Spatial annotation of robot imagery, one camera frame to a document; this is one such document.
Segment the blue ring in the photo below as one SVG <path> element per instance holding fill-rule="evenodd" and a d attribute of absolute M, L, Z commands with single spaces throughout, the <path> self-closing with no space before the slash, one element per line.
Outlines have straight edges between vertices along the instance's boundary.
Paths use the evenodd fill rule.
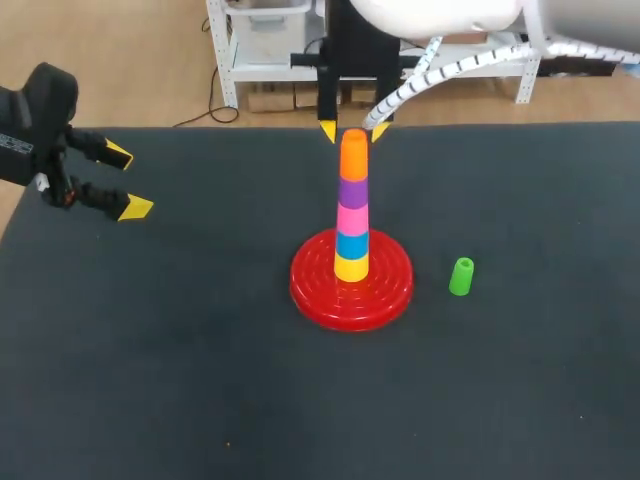
<path fill-rule="evenodd" d="M 338 232 L 336 251 L 346 260 L 359 260 L 369 252 L 369 232 L 357 237 Z"/>

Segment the green cup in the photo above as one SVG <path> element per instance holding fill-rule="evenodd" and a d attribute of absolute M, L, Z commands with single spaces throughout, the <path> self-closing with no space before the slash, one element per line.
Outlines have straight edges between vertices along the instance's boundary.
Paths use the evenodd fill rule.
<path fill-rule="evenodd" d="M 473 260 L 463 257 L 456 262 L 449 282 L 449 291 L 458 297 L 464 297 L 471 290 L 473 280 Z"/>

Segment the ring stacking toy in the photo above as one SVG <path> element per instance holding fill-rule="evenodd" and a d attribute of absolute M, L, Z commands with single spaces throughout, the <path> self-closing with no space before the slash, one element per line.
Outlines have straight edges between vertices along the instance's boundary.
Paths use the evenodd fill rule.
<path fill-rule="evenodd" d="M 347 130 L 340 148 L 335 229 L 309 239 L 291 266 L 291 295 L 316 323 L 345 332 L 380 328 L 398 318 L 413 293 L 413 269 L 404 249 L 369 229 L 369 140 Z"/>

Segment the stacked rings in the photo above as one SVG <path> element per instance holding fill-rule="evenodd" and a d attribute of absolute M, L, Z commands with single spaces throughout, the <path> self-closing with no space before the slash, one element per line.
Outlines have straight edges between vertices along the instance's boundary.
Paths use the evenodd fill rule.
<path fill-rule="evenodd" d="M 369 274 L 368 139 L 347 130 L 340 148 L 340 187 L 334 272 L 355 283 Z"/>

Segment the metal shelf frame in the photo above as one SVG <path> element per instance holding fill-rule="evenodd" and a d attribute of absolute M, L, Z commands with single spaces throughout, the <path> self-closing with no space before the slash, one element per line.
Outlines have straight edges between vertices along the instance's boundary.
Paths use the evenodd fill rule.
<path fill-rule="evenodd" d="M 225 13 L 224 0 L 206 0 L 209 23 L 211 25 L 211 37 L 218 75 L 222 87 L 224 103 L 228 107 L 238 108 L 238 94 L 236 83 L 240 82 L 315 82 L 316 71 L 307 67 L 291 67 L 289 64 L 251 64 L 244 59 L 250 46 L 238 42 L 235 33 L 229 35 L 227 31 L 227 14 Z M 322 19 L 309 25 L 307 37 L 315 40 L 323 36 L 324 27 Z M 479 45 L 447 45 L 444 44 L 438 50 L 438 56 L 434 59 L 432 68 L 440 68 L 449 63 L 456 62 L 468 56 L 482 53 L 505 45 L 513 45 L 519 42 L 519 37 L 508 32 L 491 34 L 489 41 Z M 310 51 L 317 48 L 313 45 Z M 418 48 L 407 48 L 403 55 L 420 55 Z M 517 104 L 527 104 L 531 100 L 533 89 L 538 76 L 540 57 L 516 62 L 507 62 L 493 67 L 471 72 L 466 77 L 521 77 L 520 88 L 516 97 Z"/>

